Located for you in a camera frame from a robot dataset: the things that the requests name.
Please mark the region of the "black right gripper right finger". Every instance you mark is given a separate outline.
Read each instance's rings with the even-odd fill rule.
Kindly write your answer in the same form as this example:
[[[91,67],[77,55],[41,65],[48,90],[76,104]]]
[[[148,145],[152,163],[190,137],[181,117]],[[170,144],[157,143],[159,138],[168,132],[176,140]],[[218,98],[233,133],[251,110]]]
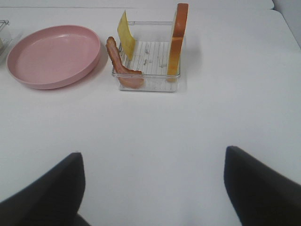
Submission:
[[[242,225],[301,224],[301,186],[239,147],[226,148],[224,184]]]

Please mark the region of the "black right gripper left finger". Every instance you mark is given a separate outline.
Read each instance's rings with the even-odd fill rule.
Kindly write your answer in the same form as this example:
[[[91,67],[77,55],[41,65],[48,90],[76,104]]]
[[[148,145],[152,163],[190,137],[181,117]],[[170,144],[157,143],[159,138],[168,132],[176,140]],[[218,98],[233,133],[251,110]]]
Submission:
[[[78,213],[86,187],[83,157],[71,153],[0,203],[2,226],[87,226]]]

